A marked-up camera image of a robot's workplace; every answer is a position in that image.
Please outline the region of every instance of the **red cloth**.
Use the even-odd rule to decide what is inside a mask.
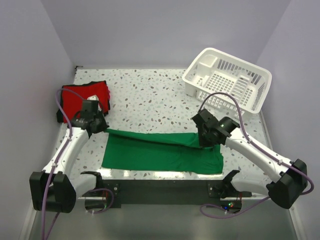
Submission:
[[[83,85],[65,85],[62,87],[63,89],[69,89],[77,94],[79,94],[84,99],[87,99],[88,97],[96,95],[99,98],[99,101],[101,102],[103,106],[103,113],[107,114],[110,105],[109,105],[109,89],[107,86],[106,81],[98,81],[98,82],[90,82]],[[68,118],[71,120],[76,112],[80,111],[82,108],[82,99],[78,97],[77,95],[73,94],[69,91],[62,91],[61,93],[61,106]],[[59,110],[57,112],[57,121],[59,123],[62,122],[66,123],[65,117],[62,116],[61,111]]]

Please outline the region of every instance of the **table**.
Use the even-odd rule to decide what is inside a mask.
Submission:
[[[77,69],[74,84],[91,81],[106,81],[110,90],[110,111],[106,121],[112,129],[138,133],[187,133],[197,132],[191,120],[201,104],[194,97],[185,94],[182,80],[184,69]],[[217,119],[231,116],[228,111],[215,110],[205,106]],[[263,121],[254,114],[244,121],[246,131],[262,144],[267,144]],[[62,124],[57,150],[67,129]],[[135,171],[102,168],[107,133],[91,136],[79,153],[72,168],[70,179],[83,171],[100,172],[103,179],[120,180],[220,180],[231,170],[253,173],[260,180],[271,182],[261,169],[240,153],[221,146],[224,157],[222,174],[202,175],[194,172]]]

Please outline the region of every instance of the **terrazzo table surface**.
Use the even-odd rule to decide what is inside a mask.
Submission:
[[[184,69],[78,69],[74,84],[82,85],[91,81],[106,81],[110,90],[109,115],[106,121],[112,129],[137,133],[189,133],[197,132],[191,120],[201,104],[185,94],[182,80]],[[205,106],[221,119],[232,114]],[[266,145],[267,140],[259,114],[245,120],[246,131]],[[57,149],[67,129],[62,124],[59,130]],[[208,180],[223,179],[232,170],[242,170],[261,181],[271,182],[261,169],[240,153],[221,146],[224,157],[222,174],[202,175],[194,172],[135,171],[102,168],[108,134],[93,134],[79,153],[73,165],[70,178],[74,179],[83,171],[98,171],[103,179],[130,180]]]

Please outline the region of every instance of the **white laundry basket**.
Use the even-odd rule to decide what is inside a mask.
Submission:
[[[214,48],[206,48],[193,60],[182,79],[187,95],[202,102],[208,94],[230,94],[239,103],[241,114],[245,115],[260,112],[272,75],[268,70],[250,62]],[[235,111],[235,116],[238,116],[235,104],[227,96],[215,95],[206,103],[217,109]]]

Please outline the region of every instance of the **folded green cloth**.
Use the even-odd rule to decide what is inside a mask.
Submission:
[[[220,145],[201,148],[197,133],[137,133],[107,129],[102,167],[221,174]]]

